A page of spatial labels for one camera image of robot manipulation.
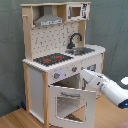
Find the open oven door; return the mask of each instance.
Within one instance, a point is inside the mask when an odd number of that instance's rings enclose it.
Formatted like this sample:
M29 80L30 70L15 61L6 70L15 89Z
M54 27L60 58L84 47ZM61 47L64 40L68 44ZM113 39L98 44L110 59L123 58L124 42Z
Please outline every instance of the open oven door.
M94 128L96 92L49 87L49 123L63 128Z

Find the oven door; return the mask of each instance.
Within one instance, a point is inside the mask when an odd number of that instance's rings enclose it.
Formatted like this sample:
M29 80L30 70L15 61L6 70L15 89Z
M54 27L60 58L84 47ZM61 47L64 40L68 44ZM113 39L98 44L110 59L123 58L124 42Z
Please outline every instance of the oven door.
M82 19L82 4L67 5L67 21Z
M63 128L94 128L96 92L49 87L49 123Z

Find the sink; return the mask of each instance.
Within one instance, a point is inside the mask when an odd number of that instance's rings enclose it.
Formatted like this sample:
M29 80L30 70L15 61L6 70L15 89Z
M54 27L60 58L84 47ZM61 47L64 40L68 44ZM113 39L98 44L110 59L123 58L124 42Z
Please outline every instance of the sink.
M90 52L94 52L94 49L91 48L86 48L86 47L78 47L78 48L73 48L73 49L68 49L65 51L65 53L72 54L72 55L84 55L88 54Z

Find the stovetop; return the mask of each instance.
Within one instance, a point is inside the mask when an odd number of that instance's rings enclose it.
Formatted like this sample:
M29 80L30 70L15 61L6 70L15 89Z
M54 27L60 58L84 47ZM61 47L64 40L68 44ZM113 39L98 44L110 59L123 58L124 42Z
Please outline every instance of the stovetop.
M67 61L69 59L73 59L73 57L70 57L70 56L67 56L67 55L64 55L61 53L54 53L51 55L36 58L33 61L48 67L48 66L51 66L54 64L58 64L58 63Z

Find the backsplash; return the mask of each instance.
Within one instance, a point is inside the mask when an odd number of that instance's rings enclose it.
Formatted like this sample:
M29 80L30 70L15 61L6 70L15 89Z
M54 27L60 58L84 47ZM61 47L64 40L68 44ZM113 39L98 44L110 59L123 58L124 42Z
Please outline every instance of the backsplash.
M47 27L36 27L31 30L33 58L67 49L70 37L78 33L79 22L69 22ZM73 38L78 46L78 36Z

